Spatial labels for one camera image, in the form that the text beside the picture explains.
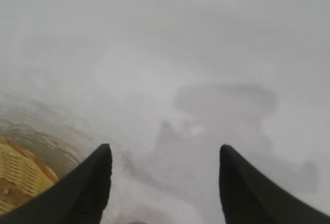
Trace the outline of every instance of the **fog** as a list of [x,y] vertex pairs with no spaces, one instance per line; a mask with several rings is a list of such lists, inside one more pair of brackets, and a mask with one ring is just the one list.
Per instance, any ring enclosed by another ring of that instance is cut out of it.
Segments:
[[0,118],[114,157],[103,223],[223,223],[219,148],[330,214],[330,0],[0,0]]

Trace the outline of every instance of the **wicker basket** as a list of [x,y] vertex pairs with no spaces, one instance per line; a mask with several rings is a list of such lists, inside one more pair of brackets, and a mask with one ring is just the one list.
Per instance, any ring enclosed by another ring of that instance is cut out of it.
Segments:
[[0,136],[0,215],[41,194],[58,181],[32,153]]

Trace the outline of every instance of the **hot air balloon basket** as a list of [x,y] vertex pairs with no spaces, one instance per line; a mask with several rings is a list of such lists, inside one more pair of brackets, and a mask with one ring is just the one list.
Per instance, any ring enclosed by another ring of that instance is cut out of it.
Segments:
[[53,170],[31,152],[0,136],[0,215],[38,196],[57,181]]

